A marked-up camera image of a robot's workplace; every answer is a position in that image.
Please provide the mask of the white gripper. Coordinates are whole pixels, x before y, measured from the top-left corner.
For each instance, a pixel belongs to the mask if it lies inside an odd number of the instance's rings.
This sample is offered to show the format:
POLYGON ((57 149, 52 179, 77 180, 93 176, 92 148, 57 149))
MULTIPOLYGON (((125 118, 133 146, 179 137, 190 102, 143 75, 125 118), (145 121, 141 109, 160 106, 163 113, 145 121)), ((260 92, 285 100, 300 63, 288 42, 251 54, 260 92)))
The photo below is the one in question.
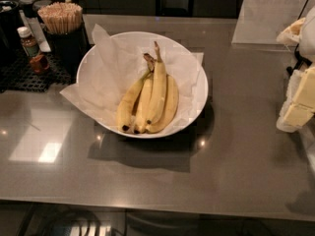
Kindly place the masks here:
MULTIPOLYGON (((315 7, 285 28, 276 38, 277 43, 293 46, 299 43, 300 55, 315 62, 315 7)), ((301 129, 315 114, 315 67, 291 75, 286 100, 280 111, 277 128, 293 133, 301 129)))

